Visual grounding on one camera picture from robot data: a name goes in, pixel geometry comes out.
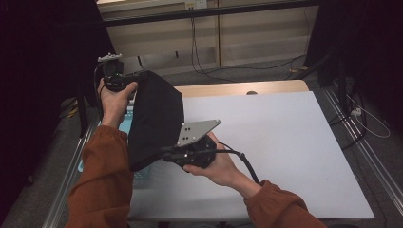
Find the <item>wrist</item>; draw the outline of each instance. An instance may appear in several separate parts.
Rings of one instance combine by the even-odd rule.
[[[110,127],[118,129],[119,128],[119,118],[116,118],[114,116],[104,115],[104,117],[101,120],[101,125],[106,125],[106,126],[110,126]]]
[[[249,179],[240,171],[237,174],[237,177],[234,178],[230,187],[239,192],[245,199],[249,199],[255,196],[257,192],[261,189],[261,186],[259,184]]]

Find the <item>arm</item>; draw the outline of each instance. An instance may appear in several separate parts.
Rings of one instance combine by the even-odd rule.
[[[214,134],[209,133],[209,136],[218,141]],[[217,143],[217,149],[224,147]],[[238,191],[244,197],[249,217],[257,227],[325,227],[309,214],[299,196],[279,189],[268,180],[255,183],[238,170],[228,154],[217,154],[206,169],[192,165],[183,169]]]
[[[127,135],[118,127],[127,97],[136,86],[128,85],[119,93],[102,91],[104,117],[83,149],[85,169],[67,199],[67,227],[127,227],[133,173],[128,165]]]

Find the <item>white table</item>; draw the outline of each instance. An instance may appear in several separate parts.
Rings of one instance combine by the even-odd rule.
[[[264,84],[269,89],[259,90]],[[302,92],[286,89],[277,93],[281,91],[275,91],[275,85],[300,85],[294,91]],[[208,91],[228,95],[231,91],[222,88],[230,85],[198,86],[205,86],[207,97],[189,95],[203,91],[200,87],[178,87],[185,97],[185,121],[220,119],[221,124],[214,129],[219,140],[245,153],[261,180],[300,195],[320,219],[374,217],[314,94],[306,91],[302,81],[256,83],[256,89],[233,85],[238,93],[241,88],[259,93],[252,96],[217,96]],[[240,159],[232,158],[249,175]],[[151,164],[148,180],[133,190],[129,219],[235,220],[248,216],[236,191],[205,177],[193,177],[174,163],[156,161]]]

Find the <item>black controller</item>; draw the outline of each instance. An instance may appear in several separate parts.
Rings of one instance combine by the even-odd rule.
[[[125,76],[105,76],[104,84],[107,89],[114,92],[119,92],[124,90],[127,85],[133,82],[140,82],[141,80],[147,79],[148,70],[143,70],[131,74],[127,74]]]
[[[186,164],[207,168],[216,158],[216,154],[202,151],[214,151],[216,148],[216,144],[211,138],[205,135],[196,143],[184,147],[174,146],[169,148],[169,151],[162,155],[162,159],[166,162],[174,162],[181,168]]]

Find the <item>orange jacket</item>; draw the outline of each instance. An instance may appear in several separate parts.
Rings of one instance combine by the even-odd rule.
[[[128,166],[127,135],[99,126],[83,149],[85,171],[67,199],[67,227],[127,227],[133,173]],[[268,180],[244,202],[257,227],[325,227],[297,195]]]

